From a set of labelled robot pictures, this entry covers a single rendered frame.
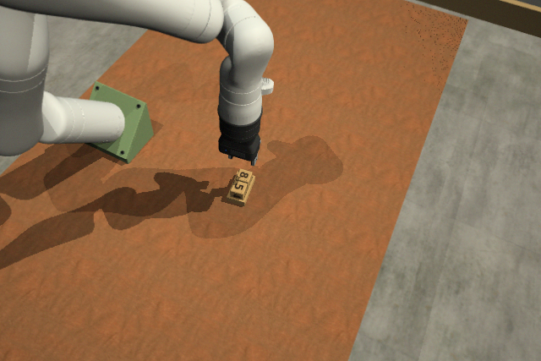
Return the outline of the tan number cube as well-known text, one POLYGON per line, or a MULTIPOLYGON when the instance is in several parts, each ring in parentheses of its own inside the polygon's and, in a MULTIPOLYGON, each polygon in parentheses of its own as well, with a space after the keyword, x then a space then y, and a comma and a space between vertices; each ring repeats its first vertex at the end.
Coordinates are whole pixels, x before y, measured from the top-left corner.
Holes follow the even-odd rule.
POLYGON ((247 193, 247 187, 248 185, 246 183, 234 180, 232 188, 230 190, 231 197, 239 200, 244 200, 244 197, 247 193))
POLYGON ((252 174, 253 173, 251 171, 243 170, 240 168, 238 171, 238 175, 236 176, 236 180, 239 182, 246 183, 248 185, 247 187, 248 189, 252 181, 252 174))

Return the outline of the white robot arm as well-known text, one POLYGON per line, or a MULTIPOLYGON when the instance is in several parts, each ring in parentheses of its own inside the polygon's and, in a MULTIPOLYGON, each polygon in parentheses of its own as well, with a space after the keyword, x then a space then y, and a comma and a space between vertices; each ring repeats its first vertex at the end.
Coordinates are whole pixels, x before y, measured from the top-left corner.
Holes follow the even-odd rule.
POLYGON ((123 133, 124 115, 115 104, 44 91, 47 15, 130 25, 199 44, 221 30, 216 39, 228 56, 220 92, 240 105, 259 98, 274 50, 270 27, 244 0, 0 0, 0 156, 20 155, 38 142, 113 142, 123 133))

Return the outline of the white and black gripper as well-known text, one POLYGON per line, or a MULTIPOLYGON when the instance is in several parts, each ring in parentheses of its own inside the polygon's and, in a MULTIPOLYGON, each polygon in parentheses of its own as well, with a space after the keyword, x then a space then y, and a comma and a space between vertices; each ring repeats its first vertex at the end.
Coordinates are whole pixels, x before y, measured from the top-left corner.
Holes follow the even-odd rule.
POLYGON ((224 99, 219 93, 217 112, 221 136, 218 140, 219 151, 246 161, 254 166, 260 149, 260 119, 263 113, 262 96, 272 93, 274 82, 262 77, 261 93, 257 100, 249 104, 234 104, 224 99))

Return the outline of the tan wooden tray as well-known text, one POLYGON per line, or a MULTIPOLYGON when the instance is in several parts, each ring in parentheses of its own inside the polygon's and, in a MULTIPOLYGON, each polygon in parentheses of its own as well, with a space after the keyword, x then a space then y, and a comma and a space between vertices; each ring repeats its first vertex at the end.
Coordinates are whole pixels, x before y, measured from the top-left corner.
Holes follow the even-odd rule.
POLYGON ((249 197, 250 191, 251 191, 251 189, 252 189, 252 187, 253 187, 253 185, 254 185, 254 181, 255 181, 255 176, 252 175, 252 181, 251 181, 251 183, 250 183, 250 185, 249 185, 249 188, 247 189, 247 193, 246 193, 246 195, 245 195, 245 197, 244 197, 244 200, 239 200, 239 199, 236 199, 236 198, 231 197, 231 192, 230 192, 231 189, 230 189, 230 190, 229 190, 229 193, 228 193, 228 195, 227 195, 227 201, 228 201, 228 202, 232 202, 232 203, 237 204, 237 205, 245 206, 245 204, 246 204, 246 202, 247 202, 247 199, 248 199, 248 197, 249 197))

